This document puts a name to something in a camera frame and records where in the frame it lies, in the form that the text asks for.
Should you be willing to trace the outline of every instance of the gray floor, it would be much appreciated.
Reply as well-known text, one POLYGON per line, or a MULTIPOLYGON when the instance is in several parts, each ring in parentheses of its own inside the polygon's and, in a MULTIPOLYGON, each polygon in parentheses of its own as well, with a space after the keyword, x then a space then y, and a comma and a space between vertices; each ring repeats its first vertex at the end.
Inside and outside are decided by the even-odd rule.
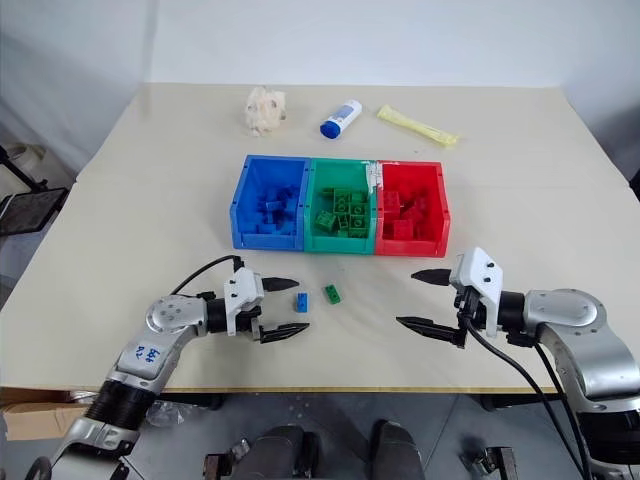
MULTIPOLYGON (((559 405, 554 408, 560 411, 559 405)), ((230 395, 219 411, 195 411, 181 425, 145 425, 128 457, 129 478, 201 479, 206 454, 226 451, 243 437, 252 441, 270 427, 297 423, 322 438, 322 477, 365 479, 364 442, 380 418, 410 431, 427 479, 474 478, 460 456, 471 447, 495 445, 514 449, 521 480, 579 478, 540 405, 487 412, 469 396, 426 394, 230 395)), ((37 456, 50 455, 57 441, 3 440, 1 446, 0 464, 15 480, 24 478, 37 456)))

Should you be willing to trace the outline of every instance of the white table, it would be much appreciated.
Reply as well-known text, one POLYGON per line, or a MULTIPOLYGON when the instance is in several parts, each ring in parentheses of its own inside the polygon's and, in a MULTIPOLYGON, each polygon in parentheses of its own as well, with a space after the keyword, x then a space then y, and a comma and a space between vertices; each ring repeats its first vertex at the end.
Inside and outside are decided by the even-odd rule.
MULTIPOLYGON (((210 259, 232 252, 229 203, 247 154, 442 162, 452 214, 444 259, 237 251, 265 275, 309 292, 269 294, 263 321, 307 320, 291 340, 260 345, 208 336, 188 345, 178 390, 528 391, 469 339, 466 350, 398 324, 416 314, 455 325, 453 289, 409 275, 444 268, 473 246, 505 271, 505 288, 573 287, 602 300, 640 357, 637 335, 640 205, 555 89, 284 87, 288 117, 271 136, 243 125, 247 86, 153 84, 124 112, 0 313, 4 386, 96 388, 147 307, 210 259), (321 121, 345 99, 365 112, 336 141, 321 121), (389 103, 462 134, 444 150, 375 118, 389 103), (322 289, 343 298, 332 306, 322 289)), ((187 290, 221 291, 229 266, 187 290)), ((535 352, 498 345, 541 384, 535 352)))

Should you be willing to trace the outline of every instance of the cardboard box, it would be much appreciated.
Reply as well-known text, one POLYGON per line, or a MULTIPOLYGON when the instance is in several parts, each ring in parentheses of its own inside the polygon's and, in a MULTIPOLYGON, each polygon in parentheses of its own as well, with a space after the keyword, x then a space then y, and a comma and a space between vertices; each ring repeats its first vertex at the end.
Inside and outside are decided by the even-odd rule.
POLYGON ((7 440, 62 438, 87 405, 74 403, 18 403, 2 409, 7 440))

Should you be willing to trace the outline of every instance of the green bricks in bin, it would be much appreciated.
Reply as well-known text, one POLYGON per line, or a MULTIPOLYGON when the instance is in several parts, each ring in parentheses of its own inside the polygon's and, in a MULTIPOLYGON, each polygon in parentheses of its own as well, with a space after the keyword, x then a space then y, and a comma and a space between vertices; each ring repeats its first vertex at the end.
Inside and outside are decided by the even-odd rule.
POLYGON ((376 162, 311 159, 304 209, 307 252, 373 254, 377 194, 376 162))

